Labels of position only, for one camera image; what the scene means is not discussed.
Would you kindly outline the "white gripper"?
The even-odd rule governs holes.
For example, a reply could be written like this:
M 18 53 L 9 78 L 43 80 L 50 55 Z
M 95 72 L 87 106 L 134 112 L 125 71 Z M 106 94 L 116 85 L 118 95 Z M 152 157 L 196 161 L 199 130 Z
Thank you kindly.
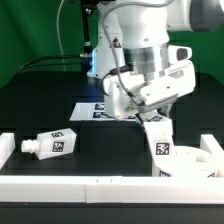
M 147 122 L 146 113 L 159 109 L 170 116 L 172 104 L 183 95 L 191 93 L 196 85 L 195 71 L 190 60 L 171 65 L 159 78 L 146 83 L 144 76 L 125 72 L 118 79 L 109 76 L 104 81 L 104 102 L 107 114 L 123 119 L 136 114 L 140 124 Z

